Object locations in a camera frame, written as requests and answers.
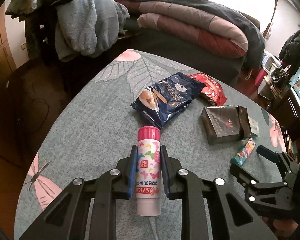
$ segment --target pink cap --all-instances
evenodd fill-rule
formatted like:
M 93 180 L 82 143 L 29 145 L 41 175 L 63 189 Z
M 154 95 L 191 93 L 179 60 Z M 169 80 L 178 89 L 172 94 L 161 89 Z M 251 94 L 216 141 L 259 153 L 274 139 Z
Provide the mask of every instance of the pink cap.
M 138 131 L 138 141 L 154 139 L 160 141 L 160 130 L 154 126 L 144 126 Z

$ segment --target blue butterfly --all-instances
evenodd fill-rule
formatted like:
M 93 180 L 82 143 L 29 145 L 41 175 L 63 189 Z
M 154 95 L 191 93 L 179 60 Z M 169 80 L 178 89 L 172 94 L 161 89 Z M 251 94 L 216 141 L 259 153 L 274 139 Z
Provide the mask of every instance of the blue butterfly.
M 138 155 L 138 161 L 140 160 L 141 157 L 144 157 L 144 155 L 142 153 L 140 155 Z

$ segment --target small blue candy package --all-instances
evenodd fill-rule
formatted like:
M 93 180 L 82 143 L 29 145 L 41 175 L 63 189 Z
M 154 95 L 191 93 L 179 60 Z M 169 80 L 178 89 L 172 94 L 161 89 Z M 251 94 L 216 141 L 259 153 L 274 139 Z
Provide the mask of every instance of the small blue candy package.
M 183 112 L 204 86 L 178 72 L 146 87 L 131 107 L 161 129 L 172 117 Z

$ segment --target green butterfly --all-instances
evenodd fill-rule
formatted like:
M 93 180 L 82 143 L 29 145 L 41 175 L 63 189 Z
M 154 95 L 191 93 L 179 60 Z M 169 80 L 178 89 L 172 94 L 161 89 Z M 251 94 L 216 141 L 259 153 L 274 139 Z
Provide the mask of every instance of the green butterfly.
M 145 155 L 150 155 L 151 159 L 154 158 L 154 153 L 152 153 L 151 151 L 147 151 L 147 152 L 145 153 Z

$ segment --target gray blanket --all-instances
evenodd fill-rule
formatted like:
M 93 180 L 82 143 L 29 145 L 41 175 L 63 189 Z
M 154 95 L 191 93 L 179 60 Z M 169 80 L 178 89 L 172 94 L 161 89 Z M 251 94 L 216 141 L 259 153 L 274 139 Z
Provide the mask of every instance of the gray blanket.
M 61 61 L 79 54 L 97 57 L 124 34 L 130 15 L 125 6 L 113 0 L 73 0 L 56 7 L 56 51 Z
M 232 24 L 238 26 L 246 35 L 249 43 L 249 49 L 246 54 L 247 66 L 259 69 L 265 49 L 265 41 L 261 32 L 240 12 L 230 9 L 224 5 L 217 4 L 207 0 L 131 0 L 131 1 L 161 1 L 180 5 L 190 6 L 199 10 L 219 16 Z

